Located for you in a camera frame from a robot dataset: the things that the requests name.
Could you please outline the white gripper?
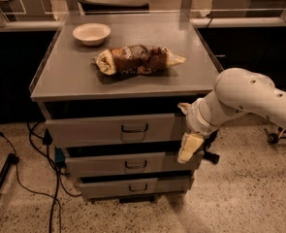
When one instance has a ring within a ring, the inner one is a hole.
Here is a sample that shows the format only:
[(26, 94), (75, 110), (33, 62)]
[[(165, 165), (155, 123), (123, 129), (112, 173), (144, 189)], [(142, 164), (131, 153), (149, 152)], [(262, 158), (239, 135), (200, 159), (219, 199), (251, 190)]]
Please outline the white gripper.
[(188, 128), (194, 132), (185, 133), (181, 140), (177, 161), (186, 163), (203, 144), (203, 137), (208, 137), (220, 127), (221, 104), (214, 95), (208, 95), (197, 99), (192, 104), (178, 103), (177, 106), (186, 115)]

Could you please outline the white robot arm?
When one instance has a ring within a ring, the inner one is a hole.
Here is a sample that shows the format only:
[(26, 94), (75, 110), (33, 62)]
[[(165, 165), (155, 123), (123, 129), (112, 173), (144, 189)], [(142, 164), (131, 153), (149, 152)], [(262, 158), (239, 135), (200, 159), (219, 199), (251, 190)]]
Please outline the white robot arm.
[(188, 162), (213, 132), (248, 113), (264, 117), (286, 130), (286, 92), (267, 76), (241, 68), (222, 71), (212, 92), (195, 102), (180, 103), (188, 131), (183, 135), (177, 161)]

